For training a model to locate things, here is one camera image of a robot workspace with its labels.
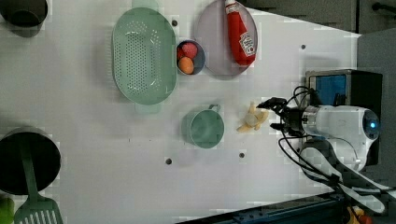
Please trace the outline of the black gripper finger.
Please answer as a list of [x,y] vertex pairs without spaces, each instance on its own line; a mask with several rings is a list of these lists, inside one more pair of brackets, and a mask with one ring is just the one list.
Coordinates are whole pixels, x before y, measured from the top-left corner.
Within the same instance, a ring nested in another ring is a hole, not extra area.
[[270,125],[271,128],[277,130],[277,131],[281,131],[281,132],[285,132],[287,130],[287,128],[285,127],[284,124],[282,123],[272,123]]
[[272,97],[265,102],[261,102],[257,105],[257,108],[272,110],[276,113],[281,112],[287,105],[287,100],[284,98]]

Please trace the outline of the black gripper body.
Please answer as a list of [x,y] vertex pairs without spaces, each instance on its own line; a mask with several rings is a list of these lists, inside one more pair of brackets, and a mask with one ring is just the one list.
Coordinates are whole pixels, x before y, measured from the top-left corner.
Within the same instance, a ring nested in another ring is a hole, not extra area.
[[302,117],[304,111],[299,107],[285,107],[281,112],[281,130],[290,136],[303,136]]

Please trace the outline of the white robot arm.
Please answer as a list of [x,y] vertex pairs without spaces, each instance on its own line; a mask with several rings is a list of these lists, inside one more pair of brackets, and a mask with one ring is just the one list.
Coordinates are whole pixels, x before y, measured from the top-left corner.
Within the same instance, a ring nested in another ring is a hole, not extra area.
[[395,198],[395,188],[378,184],[361,174],[370,147],[379,137],[379,118],[370,109],[350,105],[289,107],[273,97],[261,104],[280,116],[272,128],[286,141],[303,138],[296,164],[305,176],[331,189],[340,189],[350,199],[375,213],[387,211],[386,200]]

